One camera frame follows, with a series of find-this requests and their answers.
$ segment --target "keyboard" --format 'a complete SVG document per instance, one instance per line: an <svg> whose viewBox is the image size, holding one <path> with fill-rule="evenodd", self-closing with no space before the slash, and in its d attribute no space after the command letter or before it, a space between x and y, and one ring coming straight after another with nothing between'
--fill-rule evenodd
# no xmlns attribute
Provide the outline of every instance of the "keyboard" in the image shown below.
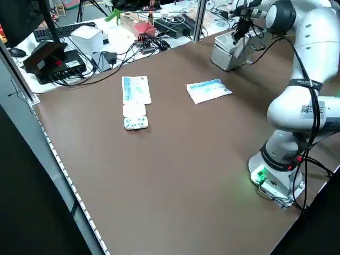
<svg viewBox="0 0 340 255"><path fill-rule="evenodd" d="M80 28L81 26L96 27L97 25L94 22L66 25L64 27L56 28L57 35L59 38L71 36L71 33ZM36 30L33 32L33 34L37 42L44 40L52 40L52 36L49 32L49 29Z"/></svg>

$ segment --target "sticker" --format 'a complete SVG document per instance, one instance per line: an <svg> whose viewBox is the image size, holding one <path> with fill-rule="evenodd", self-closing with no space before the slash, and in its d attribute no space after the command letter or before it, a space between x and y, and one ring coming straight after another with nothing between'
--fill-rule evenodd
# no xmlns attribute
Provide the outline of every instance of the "sticker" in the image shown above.
<svg viewBox="0 0 340 255"><path fill-rule="evenodd" d="M78 66L80 65L79 62L77 60L75 61L71 61L65 64L67 67L74 67L74 66Z"/></svg>
<svg viewBox="0 0 340 255"><path fill-rule="evenodd" d="M218 79L187 84L186 90L195 104L232 93L221 83L221 80Z"/></svg>
<svg viewBox="0 0 340 255"><path fill-rule="evenodd" d="M319 108L320 108L320 119L325 118L325 102L319 101ZM314 118L313 115L313 105L310 103L309 105L302 105L300 118Z"/></svg>
<svg viewBox="0 0 340 255"><path fill-rule="evenodd" d="M325 125L322 129L325 129L325 130L340 130L340 118L339 117L326 118Z"/></svg>
<svg viewBox="0 0 340 255"><path fill-rule="evenodd" d="M123 104L151 104L148 78L146 76L122 77Z"/></svg>
<svg viewBox="0 0 340 255"><path fill-rule="evenodd" d="M45 66L45 61L42 60L38 63L38 69L39 70L41 70L44 66Z"/></svg>

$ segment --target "computer mouse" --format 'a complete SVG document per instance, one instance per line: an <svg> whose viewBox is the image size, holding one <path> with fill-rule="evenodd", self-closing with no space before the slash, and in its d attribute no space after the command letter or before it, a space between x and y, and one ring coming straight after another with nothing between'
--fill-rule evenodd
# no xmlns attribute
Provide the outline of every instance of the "computer mouse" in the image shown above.
<svg viewBox="0 0 340 255"><path fill-rule="evenodd" d="M12 57L26 57L27 56L26 52L18 48L11 48L8 51L10 52L10 55Z"/></svg>

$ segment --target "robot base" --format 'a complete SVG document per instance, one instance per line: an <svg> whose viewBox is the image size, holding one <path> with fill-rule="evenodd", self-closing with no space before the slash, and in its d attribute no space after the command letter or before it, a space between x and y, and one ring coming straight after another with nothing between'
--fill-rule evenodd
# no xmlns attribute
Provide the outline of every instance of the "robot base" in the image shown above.
<svg viewBox="0 0 340 255"><path fill-rule="evenodd" d="M281 208L289 208L293 204L293 179L297 167L292 171L280 172L266 164L260 152L250 158L248 162L250 180L259 187L265 195L274 200ZM300 171L295 181L295 197L304 190L304 181Z"/></svg>

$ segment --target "white box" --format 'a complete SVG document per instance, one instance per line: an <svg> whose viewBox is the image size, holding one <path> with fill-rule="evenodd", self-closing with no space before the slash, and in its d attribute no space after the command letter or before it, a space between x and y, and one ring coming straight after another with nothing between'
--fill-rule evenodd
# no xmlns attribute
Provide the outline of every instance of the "white box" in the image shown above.
<svg viewBox="0 0 340 255"><path fill-rule="evenodd" d="M92 56L93 52L99 52L103 46L103 36L98 28L83 25L71 33L73 42L86 55Z"/></svg>

